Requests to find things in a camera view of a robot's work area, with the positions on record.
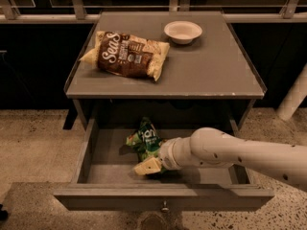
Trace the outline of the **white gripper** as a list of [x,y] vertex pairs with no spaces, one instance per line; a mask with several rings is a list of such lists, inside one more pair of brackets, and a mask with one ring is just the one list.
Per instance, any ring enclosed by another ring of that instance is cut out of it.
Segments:
[[192,153],[189,138],[167,140],[159,149],[158,159],[153,156],[148,157],[138,163],[133,170],[137,175],[146,175],[159,173],[162,166],[169,171],[177,171],[204,165],[204,162]]

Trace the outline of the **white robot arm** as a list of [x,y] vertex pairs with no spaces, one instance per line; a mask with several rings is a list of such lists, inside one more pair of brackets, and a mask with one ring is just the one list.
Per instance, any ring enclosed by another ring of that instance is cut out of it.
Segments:
[[216,128],[203,127],[186,138],[173,138],[161,144],[133,170],[138,175],[178,171],[184,168],[210,168],[239,165],[307,190],[307,148],[280,143],[244,140]]

